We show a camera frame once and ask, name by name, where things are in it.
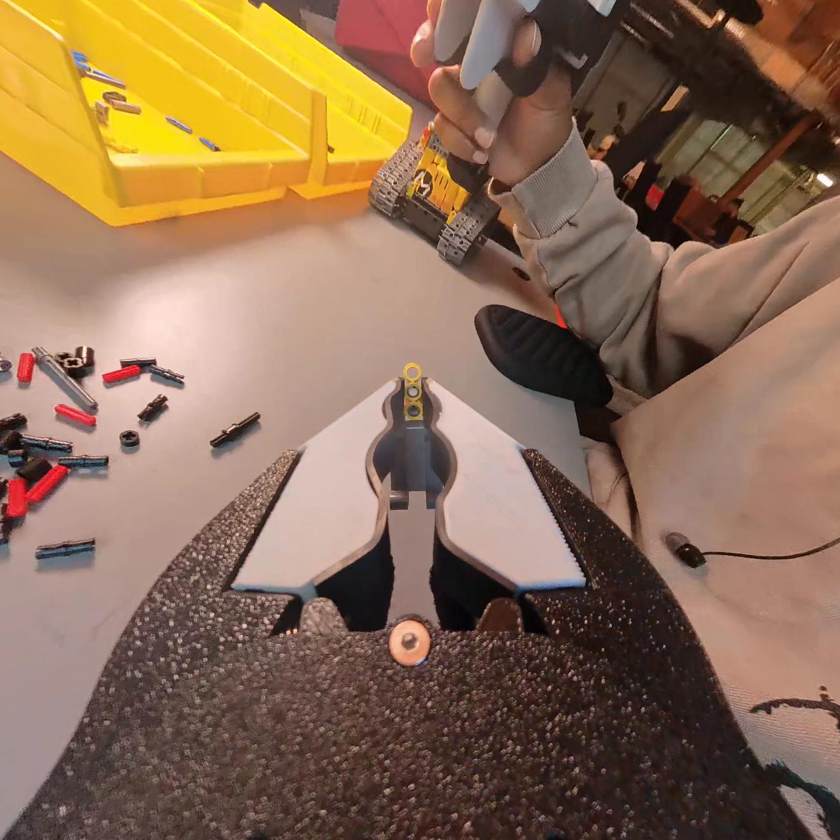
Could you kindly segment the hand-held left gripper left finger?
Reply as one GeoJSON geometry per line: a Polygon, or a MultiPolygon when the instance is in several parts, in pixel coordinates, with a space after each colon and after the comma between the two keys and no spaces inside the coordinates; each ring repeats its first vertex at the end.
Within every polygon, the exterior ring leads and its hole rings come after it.
{"type": "Polygon", "coordinates": [[[393,429],[392,399],[402,390],[401,379],[388,381],[302,445],[233,590],[323,597],[346,621],[387,619],[394,564],[374,454],[393,429]]]}

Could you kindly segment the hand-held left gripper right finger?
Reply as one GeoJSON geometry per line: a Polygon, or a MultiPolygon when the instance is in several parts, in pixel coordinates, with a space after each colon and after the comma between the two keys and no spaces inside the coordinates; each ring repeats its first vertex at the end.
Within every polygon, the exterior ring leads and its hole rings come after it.
{"type": "Polygon", "coordinates": [[[429,582],[441,621],[477,621],[499,597],[583,591],[587,580],[514,437],[433,379],[429,432],[446,468],[429,582]]]}

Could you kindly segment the yellow building block assembly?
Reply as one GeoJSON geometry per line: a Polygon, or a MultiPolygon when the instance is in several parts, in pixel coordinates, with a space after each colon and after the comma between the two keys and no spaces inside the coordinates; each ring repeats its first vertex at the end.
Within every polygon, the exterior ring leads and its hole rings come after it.
{"type": "Polygon", "coordinates": [[[371,456],[378,480],[389,482],[388,511],[407,510],[415,493],[424,495],[426,509],[435,509],[454,467],[448,445],[438,434],[440,405],[427,390],[430,382],[418,364],[409,363],[383,405],[386,428],[371,456]]]}

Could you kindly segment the yellow plastic bin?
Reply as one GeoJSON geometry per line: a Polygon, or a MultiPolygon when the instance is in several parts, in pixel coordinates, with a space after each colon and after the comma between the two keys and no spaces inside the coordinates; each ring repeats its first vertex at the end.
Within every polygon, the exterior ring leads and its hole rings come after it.
{"type": "Polygon", "coordinates": [[[198,4],[235,38],[226,62],[273,98],[246,95],[257,119],[294,140],[292,118],[303,118],[309,171],[290,189],[307,199],[365,191],[407,139],[411,107],[267,2],[198,4]]]}
{"type": "Polygon", "coordinates": [[[272,103],[225,60],[229,30],[198,2],[2,2],[2,153],[112,226],[271,201],[304,181],[309,140],[271,132],[272,103]],[[70,55],[77,49],[219,145],[206,155],[111,155],[70,55]]]}

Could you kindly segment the blue grey pieces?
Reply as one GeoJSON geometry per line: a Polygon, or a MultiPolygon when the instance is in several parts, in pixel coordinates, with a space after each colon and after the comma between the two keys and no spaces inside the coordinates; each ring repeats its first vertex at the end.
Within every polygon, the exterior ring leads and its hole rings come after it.
{"type": "Polygon", "coordinates": [[[191,156],[221,151],[217,143],[164,114],[131,91],[121,78],[100,69],[85,52],[71,49],[70,55],[111,155],[191,156]]]}

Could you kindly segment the person's right forearm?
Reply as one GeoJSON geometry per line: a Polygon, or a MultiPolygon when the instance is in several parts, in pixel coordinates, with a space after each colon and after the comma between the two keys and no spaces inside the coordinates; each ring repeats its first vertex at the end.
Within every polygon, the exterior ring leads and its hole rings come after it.
{"type": "Polygon", "coordinates": [[[531,278],[624,389],[651,398],[824,288],[838,302],[839,205],[827,199],[724,248],[672,248],[637,229],[576,127],[554,157],[490,195],[531,278]]]}

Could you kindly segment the grey desk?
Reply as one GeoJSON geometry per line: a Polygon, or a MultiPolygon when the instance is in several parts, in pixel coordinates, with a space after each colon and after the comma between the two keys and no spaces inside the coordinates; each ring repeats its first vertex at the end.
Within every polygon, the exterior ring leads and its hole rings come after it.
{"type": "Polygon", "coordinates": [[[110,456],[65,479],[2,547],[2,833],[66,747],[156,578],[289,448],[417,362],[591,495],[570,403],[523,390],[474,328],[553,302],[489,247],[458,272],[364,192],[110,227],[2,158],[2,352],[95,350],[98,426],[57,417],[36,371],[2,415],[110,456]]]}

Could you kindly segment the yellow toy robot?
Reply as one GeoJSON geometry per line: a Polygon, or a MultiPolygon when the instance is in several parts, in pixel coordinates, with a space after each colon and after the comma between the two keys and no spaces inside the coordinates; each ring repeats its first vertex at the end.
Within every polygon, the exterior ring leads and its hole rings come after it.
{"type": "Polygon", "coordinates": [[[489,196],[486,167],[471,167],[468,186],[448,168],[448,152],[430,122],[417,140],[404,142],[374,175],[369,204],[402,220],[436,244],[438,255],[462,266],[486,244],[501,214],[489,196]]]}

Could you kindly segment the person's torso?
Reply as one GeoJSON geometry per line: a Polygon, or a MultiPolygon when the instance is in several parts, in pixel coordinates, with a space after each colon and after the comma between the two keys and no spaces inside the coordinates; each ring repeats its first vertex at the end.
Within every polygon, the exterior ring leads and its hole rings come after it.
{"type": "Polygon", "coordinates": [[[705,648],[732,715],[814,838],[838,838],[838,302],[824,288],[586,440],[595,503],[651,560],[705,648]]]}

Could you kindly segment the pile of black red pieces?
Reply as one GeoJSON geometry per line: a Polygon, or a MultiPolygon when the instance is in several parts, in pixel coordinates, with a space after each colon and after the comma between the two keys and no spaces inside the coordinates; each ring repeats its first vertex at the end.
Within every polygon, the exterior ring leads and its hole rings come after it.
{"type": "MultiPolygon", "coordinates": [[[[83,381],[96,367],[96,355],[87,345],[76,347],[73,353],[51,353],[42,346],[22,352],[14,366],[14,378],[21,387],[31,385],[35,369],[45,372],[72,404],[58,403],[53,407],[57,419],[73,427],[93,432],[98,427],[99,404],[84,386],[83,381]]],[[[153,356],[123,358],[119,368],[101,374],[107,387],[134,382],[144,375],[152,380],[183,388],[185,375],[159,364],[153,356]]],[[[140,448],[140,428],[157,421],[169,409],[167,394],[156,395],[136,416],[137,428],[121,430],[119,451],[128,454],[140,448]]],[[[209,441],[212,450],[228,448],[254,432],[260,425],[260,412],[253,412],[231,423],[209,441]]],[[[76,451],[68,440],[38,436],[28,431],[28,418],[23,413],[2,416],[2,549],[8,546],[12,532],[23,525],[30,511],[38,509],[53,497],[71,475],[105,475],[110,468],[110,456],[88,455],[76,451]]],[[[92,560],[97,549],[95,538],[63,539],[36,547],[37,571],[53,570],[73,561],[92,560]]]]}

